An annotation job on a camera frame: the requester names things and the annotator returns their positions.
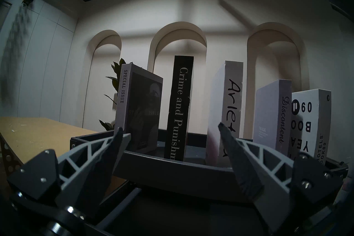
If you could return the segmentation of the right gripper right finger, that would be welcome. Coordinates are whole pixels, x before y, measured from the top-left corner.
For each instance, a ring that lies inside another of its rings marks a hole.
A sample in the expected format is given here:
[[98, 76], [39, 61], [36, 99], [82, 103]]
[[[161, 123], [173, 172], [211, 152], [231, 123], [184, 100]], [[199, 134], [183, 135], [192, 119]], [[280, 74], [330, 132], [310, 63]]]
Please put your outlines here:
[[333, 204], [343, 180], [306, 153], [291, 160], [239, 138], [219, 123], [222, 144], [242, 194], [255, 205], [273, 234], [301, 231], [306, 219]]

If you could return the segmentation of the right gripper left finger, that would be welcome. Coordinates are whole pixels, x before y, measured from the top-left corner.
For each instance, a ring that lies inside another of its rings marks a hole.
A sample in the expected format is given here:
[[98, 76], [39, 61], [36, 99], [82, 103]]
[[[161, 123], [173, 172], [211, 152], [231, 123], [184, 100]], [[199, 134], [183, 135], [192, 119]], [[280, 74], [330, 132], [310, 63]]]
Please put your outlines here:
[[94, 217], [130, 140], [119, 128], [113, 137], [83, 143], [59, 157], [47, 149], [7, 181], [30, 201], [60, 209], [71, 206]]

